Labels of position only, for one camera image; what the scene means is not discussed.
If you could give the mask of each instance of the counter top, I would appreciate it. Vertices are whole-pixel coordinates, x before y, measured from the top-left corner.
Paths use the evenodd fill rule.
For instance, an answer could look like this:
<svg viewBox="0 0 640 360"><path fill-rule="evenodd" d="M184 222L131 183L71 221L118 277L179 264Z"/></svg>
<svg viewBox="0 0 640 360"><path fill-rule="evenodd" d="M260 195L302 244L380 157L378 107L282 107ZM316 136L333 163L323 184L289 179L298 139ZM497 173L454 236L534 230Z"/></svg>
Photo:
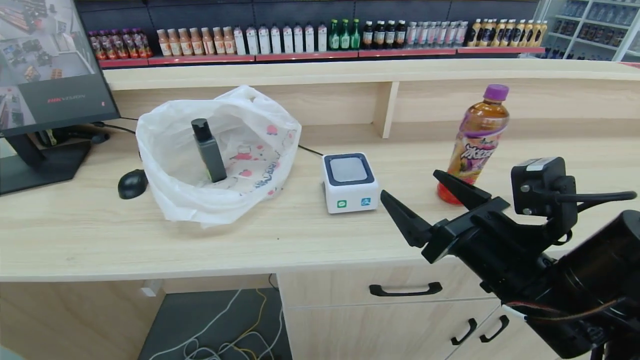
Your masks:
<svg viewBox="0 0 640 360"><path fill-rule="evenodd" d="M640 81L640 70L610 61L433 59L152 67L105 70L104 76L112 90L144 90L454 79Z"/></svg>
<svg viewBox="0 0 640 360"><path fill-rule="evenodd" d="M431 173L446 168L457 124L397 124L382 140L370 125L305 127L301 144L323 153L362 151L381 184L427 221L453 218L461 208L440 201ZM511 201L509 171L528 158L563 156L579 192L638 190L637 120L513 121L478 185ZM366 263L421 264L381 206L329 215L320 187L319 156L298 150L283 192L235 224L207 230L169 222L147 190L121 200L120 176L140 168L132 135L116 133L94 145L76 178L0 198L0 281L105 281L263 274ZM576 246L633 200L580 215ZM540 223L541 218L517 217Z"/></svg>

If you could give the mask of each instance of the computer mouse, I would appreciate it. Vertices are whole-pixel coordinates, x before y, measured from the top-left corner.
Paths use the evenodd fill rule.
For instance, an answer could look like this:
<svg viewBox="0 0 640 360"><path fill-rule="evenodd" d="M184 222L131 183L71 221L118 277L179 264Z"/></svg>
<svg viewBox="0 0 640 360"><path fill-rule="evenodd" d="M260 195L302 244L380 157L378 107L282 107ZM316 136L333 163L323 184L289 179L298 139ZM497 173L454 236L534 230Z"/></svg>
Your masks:
<svg viewBox="0 0 640 360"><path fill-rule="evenodd" d="M133 199L142 195L147 189L147 175L145 171L136 169L124 174L118 182L118 195L121 199Z"/></svg>

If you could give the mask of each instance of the monitor stand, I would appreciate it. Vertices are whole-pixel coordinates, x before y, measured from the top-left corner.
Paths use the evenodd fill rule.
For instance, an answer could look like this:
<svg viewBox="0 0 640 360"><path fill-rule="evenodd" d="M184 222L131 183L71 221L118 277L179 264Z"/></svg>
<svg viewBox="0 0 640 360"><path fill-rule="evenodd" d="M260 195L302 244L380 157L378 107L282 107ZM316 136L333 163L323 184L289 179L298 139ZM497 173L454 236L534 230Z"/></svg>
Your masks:
<svg viewBox="0 0 640 360"><path fill-rule="evenodd" d="M91 142L38 149L28 135L9 136L17 153L0 159L0 195L74 178Z"/></svg>

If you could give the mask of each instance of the drawer handle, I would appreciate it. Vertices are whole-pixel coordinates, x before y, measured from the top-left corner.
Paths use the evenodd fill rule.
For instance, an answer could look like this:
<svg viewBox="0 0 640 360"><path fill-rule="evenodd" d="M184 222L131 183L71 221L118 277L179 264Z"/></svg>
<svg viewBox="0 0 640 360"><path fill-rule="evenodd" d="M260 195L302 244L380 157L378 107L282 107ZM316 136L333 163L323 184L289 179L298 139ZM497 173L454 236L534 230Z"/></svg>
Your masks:
<svg viewBox="0 0 640 360"><path fill-rule="evenodd" d="M500 319L500 329L498 329L495 334L491 335L490 338L487 338L484 334L480 335L480 342L488 343L489 341L495 339L504 329L507 328L507 326L509 325L509 318L506 315L502 315L498 319Z"/></svg>
<svg viewBox="0 0 640 360"><path fill-rule="evenodd" d="M369 293L379 297L403 297L403 296L423 296L433 295L442 291L442 285L439 282L430 282L427 284L427 291L418 291L417 293L387 293L382 289L382 285L369 285Z"/></svg>
<svg viewBox="0 0 640 360"><path fill-rule="evenodd" d="M469 331L467 331L467 333L460 340L456 339L455 337L451 338L451 345L458 346L462 344L469 336L471 336L471 334L473 334L474 331L476 331L476 328L478 327L478 323L476 322L476 319L471 318L468 320L468 322L469 322Z"/></svg>

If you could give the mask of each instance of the plastic bag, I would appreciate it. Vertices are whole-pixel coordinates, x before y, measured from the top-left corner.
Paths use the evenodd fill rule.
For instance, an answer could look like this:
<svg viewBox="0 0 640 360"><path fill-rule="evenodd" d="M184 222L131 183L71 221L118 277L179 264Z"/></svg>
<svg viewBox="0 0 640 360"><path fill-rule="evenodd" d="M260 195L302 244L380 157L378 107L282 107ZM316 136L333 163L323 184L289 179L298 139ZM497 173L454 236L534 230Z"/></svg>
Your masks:
<svg viewBox="0 0 640 360"><path fill-rule="evenodd" d="M191 121L205 118L227 178L211 183ZM213 100L166 102L138 121L136 138L149 187L164 217L202 227L230 224L284 184L300 123L269 97L240 86Z"/></svg>

